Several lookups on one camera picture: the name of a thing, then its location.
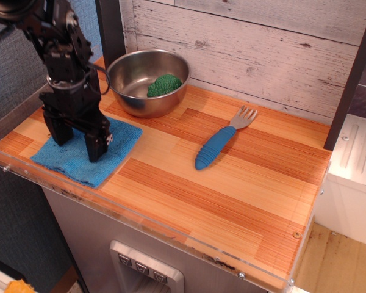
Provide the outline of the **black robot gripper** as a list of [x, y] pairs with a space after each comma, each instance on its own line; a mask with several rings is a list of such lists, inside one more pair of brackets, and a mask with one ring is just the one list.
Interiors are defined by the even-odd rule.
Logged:
[[90, 162], [96, 162], [107, 152], [113, 135], [110, 123], [99, 109], [99, 82], [50, 82], [52, 92], [43, 92], [43, 116], [54, 141], [62, 146], [73, 137], [73, 129], [83, 132]]

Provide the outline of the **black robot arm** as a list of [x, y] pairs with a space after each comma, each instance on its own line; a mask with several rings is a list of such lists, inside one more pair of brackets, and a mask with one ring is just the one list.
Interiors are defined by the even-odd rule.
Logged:
[[0, 41], [15, 29], [24, 32], [47, 69], [51, 92], [41, 93], [43, 116], [54, 141], [62, 146], [74, 130], [84, 133], [88, 157], [107, 152], [110, 122], [99, 109], [99, 66], [90, 63], [91, 43], [68, 1], [0, 1]]

